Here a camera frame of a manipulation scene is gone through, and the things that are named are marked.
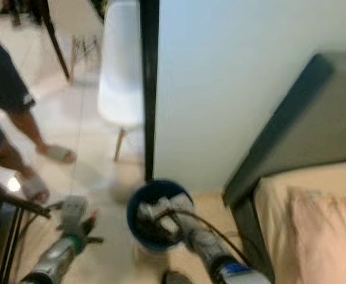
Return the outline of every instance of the tile floor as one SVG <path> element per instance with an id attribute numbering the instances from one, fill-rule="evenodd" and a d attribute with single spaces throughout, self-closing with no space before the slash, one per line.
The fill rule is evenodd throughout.
<path id="1" fill-rule="evenodd" d="M 69 58 L 69 40 L 59 37 Z M 69 86 L 54 54 L 44 28 L 24 21 L 16 30 L 8 18 L 0 18 L 0 41 L 10 51 L 13 61 L 37 98 L 34 114 L 48 141 L 72 148 L 78 155 L 73 165 L 59 165 L 35 154 L 33 145 L 0 112 L 0 125 L 25 160 L 32 164 L 52 193 L 51 202 L 68 194 L 85 195 L 100 217 L 93 232 L 105 238 L 101 246 L 88 247 L 77 258 L 64 284 L 80 283 L 159 283 L 168 266 L 187 272 L 194 283 L 210 283 L 196 256 L 179 246 L 167 255 L 151 256 L 137 248 L 126 224 L 125 203 L 143 183 L 143 133 L 128 135 L 121 151 L 121 161 L 112 157 L 117 138 L 97 114 L 98 63 L 79 64 L 76 78 Z M 0 182 L 6 186 L 14 172 L 0 168 Z M 235 231 L 235 223 L 224 209 L 220 195 L 195 197 L 198 212 L 222 231 Z M 30 227 L 12 283 L 21 279 L 38 256 L 57 237 L 54 230 L 58 216 L 51 221 L 38 218 Z"/>

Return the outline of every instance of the white chair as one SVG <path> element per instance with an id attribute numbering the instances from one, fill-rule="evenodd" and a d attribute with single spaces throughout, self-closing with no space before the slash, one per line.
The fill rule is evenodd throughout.
<path id="1" fill-rule="evenodd" d="M 90 0 L 48 0 L 50 17 L 57 30 L 72 36 L 70 75 L 73 81 L 74 66 L 80 51 L 88 57 L 88 52 L 96 49 L 100 57 L 99 40 L 103 24 Z"/>
<path id="2" fill-rule="evenodd" d="M 98 112 L 120 128 L 114 160 L 124 136 L 143 124 L 142 45 L 138 0 L 108 7 L 102 43 Z"/>

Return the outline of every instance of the slipper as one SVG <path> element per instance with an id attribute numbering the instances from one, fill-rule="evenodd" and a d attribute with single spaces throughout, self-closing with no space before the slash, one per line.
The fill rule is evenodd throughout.
<path id="1" fill-rule="evenodd" d="M 21 191 L 27 200 L 40 204 L 47 202 L 49 190 L 40 176 L 35 174 L 29 179 L 24 179 L 20 173 L 16 173 L 15 177 L 19 181 Z"/>
<path id="2" fill-rule="evenodd" d="M 45 153 L 40 154 L 61 163 L 70 164 L 76 160 L 76 154 L 72 150 L 57 145 L 49 146 Z"/>

